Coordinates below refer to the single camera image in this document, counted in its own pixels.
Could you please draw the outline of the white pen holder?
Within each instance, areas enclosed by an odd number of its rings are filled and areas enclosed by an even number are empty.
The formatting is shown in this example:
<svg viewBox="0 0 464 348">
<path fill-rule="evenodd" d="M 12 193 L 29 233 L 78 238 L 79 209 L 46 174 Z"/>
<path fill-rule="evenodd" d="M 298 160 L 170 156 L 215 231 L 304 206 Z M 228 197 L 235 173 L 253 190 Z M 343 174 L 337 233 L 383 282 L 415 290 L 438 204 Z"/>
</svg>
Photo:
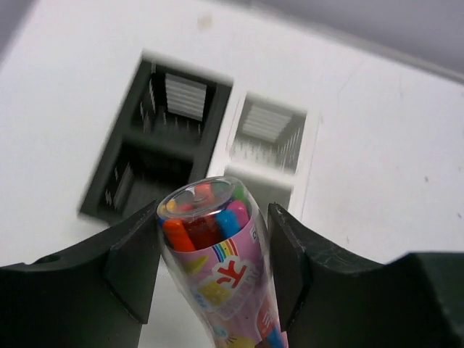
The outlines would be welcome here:
<svg viewBox="0 0 464 348">
<path fill-rule="evenodd" d="M 236 177 L 262 210 L 279 203 L 300 218 L 317 132 L 312 110 L 234 88 L 207 174 Z"/>
</svg>

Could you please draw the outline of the black pen holder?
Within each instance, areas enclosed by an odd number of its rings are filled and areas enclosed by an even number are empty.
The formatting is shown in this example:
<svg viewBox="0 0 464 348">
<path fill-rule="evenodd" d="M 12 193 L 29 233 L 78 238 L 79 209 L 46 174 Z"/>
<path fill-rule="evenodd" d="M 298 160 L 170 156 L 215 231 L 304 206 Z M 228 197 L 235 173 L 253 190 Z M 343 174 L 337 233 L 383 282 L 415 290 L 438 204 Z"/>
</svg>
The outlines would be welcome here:
<svg viewBox="0 0 464 348">
<path fill-rule="evenodd" d="M 115 224 L 207 177 L 232 78 L 143 54 L 79 213 Z"/>
</svg>

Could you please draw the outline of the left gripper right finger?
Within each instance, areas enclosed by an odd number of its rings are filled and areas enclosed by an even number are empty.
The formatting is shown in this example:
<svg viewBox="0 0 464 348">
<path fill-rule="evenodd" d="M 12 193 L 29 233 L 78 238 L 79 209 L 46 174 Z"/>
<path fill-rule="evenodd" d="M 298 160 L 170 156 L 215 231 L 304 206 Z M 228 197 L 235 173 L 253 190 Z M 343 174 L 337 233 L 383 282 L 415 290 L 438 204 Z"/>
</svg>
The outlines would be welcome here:
<svg viewBox="0 0 464 348">
<path fill-rule="evenodd" d="M 270 258 L 290 347 L 461 347 L 463 255 L 356 255 L 268 207 Z"/>
</svg>

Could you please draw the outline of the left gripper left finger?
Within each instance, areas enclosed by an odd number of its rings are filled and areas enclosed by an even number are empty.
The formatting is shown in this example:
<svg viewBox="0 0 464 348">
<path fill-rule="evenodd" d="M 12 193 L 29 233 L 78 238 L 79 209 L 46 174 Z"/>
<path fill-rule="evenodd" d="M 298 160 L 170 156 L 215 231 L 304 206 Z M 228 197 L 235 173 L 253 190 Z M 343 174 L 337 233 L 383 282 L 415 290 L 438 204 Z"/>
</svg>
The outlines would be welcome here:
<svg viewBox="0 0 464 348">
<path fill-rule="evenodd" d="M 31 264 L 1 268 L 3 347 L 137 347 L 160 243 L 157 203 Z"/>
</svg>

